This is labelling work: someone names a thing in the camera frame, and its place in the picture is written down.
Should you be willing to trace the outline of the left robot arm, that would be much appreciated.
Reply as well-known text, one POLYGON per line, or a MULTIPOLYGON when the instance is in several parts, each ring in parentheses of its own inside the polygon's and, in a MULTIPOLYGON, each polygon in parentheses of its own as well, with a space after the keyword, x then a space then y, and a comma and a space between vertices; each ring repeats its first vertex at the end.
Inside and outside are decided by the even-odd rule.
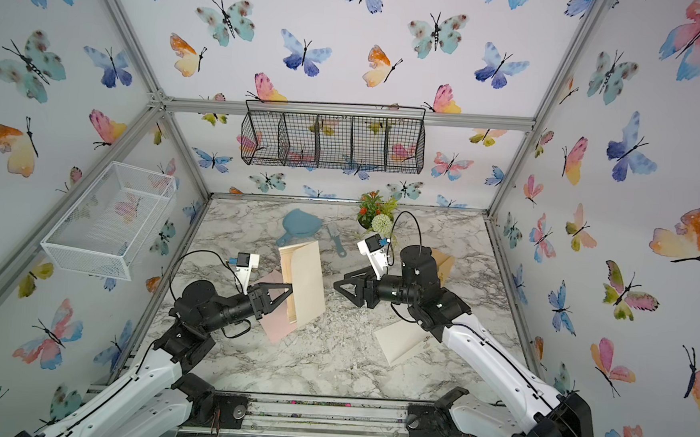
POLYGON ((87 404, 36 433, 18 437, 159 437, 216 411, 215 391, 192 373, 214 346, 212 333, 274 312, 292 295, 291 284, 260 282, 248 292, 221 297, 204 279, 190 283, 174 302, 172 326, 138 365, 87 404))

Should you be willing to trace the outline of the kraft brown envelope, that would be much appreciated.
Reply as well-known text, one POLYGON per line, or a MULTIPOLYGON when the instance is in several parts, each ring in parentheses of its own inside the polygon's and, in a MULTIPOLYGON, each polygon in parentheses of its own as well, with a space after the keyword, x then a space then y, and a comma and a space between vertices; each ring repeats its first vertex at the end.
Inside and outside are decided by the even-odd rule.
POLYGON ((436 249, 431 250, 432 256, 436 262, 436 269, 438 280, 440 280, 440 285, 445 286, 446 281, 450 278, 453 265, 456 263, 454 256, 447 255, 447 253, 441 252, 436 249))

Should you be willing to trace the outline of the pink envelope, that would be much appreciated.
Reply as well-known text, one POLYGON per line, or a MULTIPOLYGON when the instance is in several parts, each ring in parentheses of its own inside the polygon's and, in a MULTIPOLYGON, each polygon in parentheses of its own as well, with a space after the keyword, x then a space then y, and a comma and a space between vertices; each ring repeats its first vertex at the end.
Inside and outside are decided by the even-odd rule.
MULTIPOLYGON (((278 270, 270 272, 268 275, 259 279, 259 283, 281 283, 283 276, 278 270)), ((287 338, 292 332, 296 331, 295 323, 291 323, 288 318, 288 301, 280 303, 274 311, 268 315, 264 315, 260 319, 260 325, 268 337, 268 341, 272 344, 279 344, 287 338)))

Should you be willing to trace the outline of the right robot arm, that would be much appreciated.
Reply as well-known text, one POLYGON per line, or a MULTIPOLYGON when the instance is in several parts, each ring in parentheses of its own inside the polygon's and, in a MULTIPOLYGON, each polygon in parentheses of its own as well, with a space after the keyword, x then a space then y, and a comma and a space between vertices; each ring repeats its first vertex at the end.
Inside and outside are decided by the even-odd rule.
POLYGON ((499 396, 502 406, 469 399, 456 387, 435 403, 433 422, 444 436, 594 437, 592 411, 574 392, 561 394, 500 345, 457 294, 440 281, 432 249, 401 252, 401 273, 389 272, 390 242, 375 234, 358 243, 368 267, 346 273, 335 289, 357 307, 404 305, 413 322, 454 351, 499 396))

